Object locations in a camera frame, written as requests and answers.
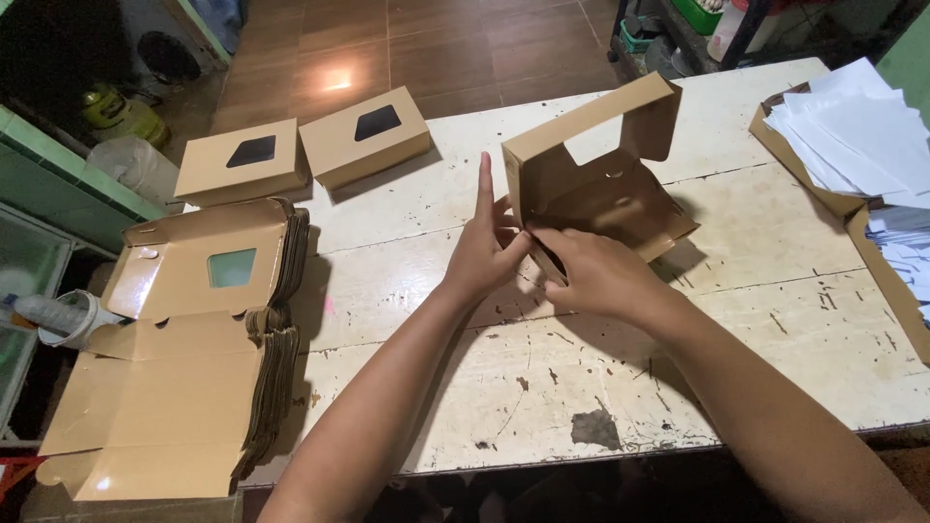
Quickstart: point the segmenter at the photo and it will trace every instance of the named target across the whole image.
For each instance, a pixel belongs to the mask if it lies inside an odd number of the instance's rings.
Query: forearm
[[[856,435],[730,332],[684,297],[665,313],[647,329],[723,442],[783,506],[814,520],[926,518]]]
[[[313,426],[262,521],[358,519],[404,458],[443,351],[468,302],[437,288]]]

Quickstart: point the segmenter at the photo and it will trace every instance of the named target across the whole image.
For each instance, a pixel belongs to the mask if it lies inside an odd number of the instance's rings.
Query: hand
[[[474,218],[462,230],[441,288],[471,304],[513,277],[533,239],[526,231],[517,234],[510,229],[516,227],[514,217],[504,214],[510,208],[509,196],[494,201],[491,156],[481,153]]]
[[[546,282],[546,298],[555,305],[615,317],[649,331],[670,305],[690,303],[616,240],[575,229],[527,229],[565,266],[568,287]]]

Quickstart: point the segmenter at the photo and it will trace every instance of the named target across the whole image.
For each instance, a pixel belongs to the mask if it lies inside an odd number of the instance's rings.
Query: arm
[[[474,219],[462,230],[443,282],[371,356],[313,426],[259,521],[358,520],[399,467],[436,367],[458,323],[508,279],[531,245],[515,235],[507,196],[494,202],[482,153]]]
[[[625,321],[662,342],[720,438],[781,506],[816,521],[930,521],[856,435],[636,253],[571,229],[532,232],[567,271],[568,287],[547,282],[549,300]]]

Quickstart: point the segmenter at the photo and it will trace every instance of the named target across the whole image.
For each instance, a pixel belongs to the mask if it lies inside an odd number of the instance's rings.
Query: white table
[[[684,97],[671,155],[649,164],[703,226],[663,267],[671,285],[851,428],[925,422],[930,371],[853,244],[747,130],[760,101],[825,72],[809,59],[676,81]],[[300,203],[322,229],[291,302],[306,372],[267,464],[242,485],[277,480],[342,387],[440,281],[472,215],[479,153],[491,153],[504,194],[499,143],[600,94],[432,120],[432,154],[356,183],[357,195],[336,205],[319,186]],[[596,157],[619,129],[608,122],[568,147],[581,161]],[[653,341],[616,321],[557,315],[541,282],[527,259],[460,332],[401,474],[720,444]],[[573,442],[573,416],[601,408],[618,442]]]

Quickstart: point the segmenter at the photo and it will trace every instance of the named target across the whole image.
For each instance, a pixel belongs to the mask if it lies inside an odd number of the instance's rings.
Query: kraft paper box
[[[297,119],[187,142],[175,197],[214,207],[307,186],[310,168]]]
[[[328,191],[424,154],[430,130],[406,87],[300,127],[313,179]]]
[[[640,161],[668,157],[681,97],[680,87],[653,73],[501,143],[520,226],[605,235],[647,262],[694,232],[698,224]],[[621,114],[617,149],[579,166],[565,141]],[[561,262],[541,244],[530,256],[549,277],[567,282]]]
[[[788,89],[785,92],[806,92],[807,84]],[[914,298],[904,280],[897,275],[891,265],[885,261],[882,252],[865,236],[869,223],[869,208],[866,200],[844,194],[831,193],[816,187],[811,182],[804,162],[791,149],[788,141],[777,131],[769,128],[763,118],[768,116],[772,107],[784,101],[784,93],[778,93],[764,101],[756,111],[750,124],[750,132],[775,156],[830,213],[844,224],[846,233],[859,251],[862,261],[869,271],[884,298],[897,318],[897,322],[908,335],[914,351],[925,365],[930,365],[930,330],[923,324],[923,315],[917,310],[920,303]]]
[[[227,496],[286,415],[299,347],[284,301],[308,215],[284,198],[136,225],[36,472],[77,501]]]

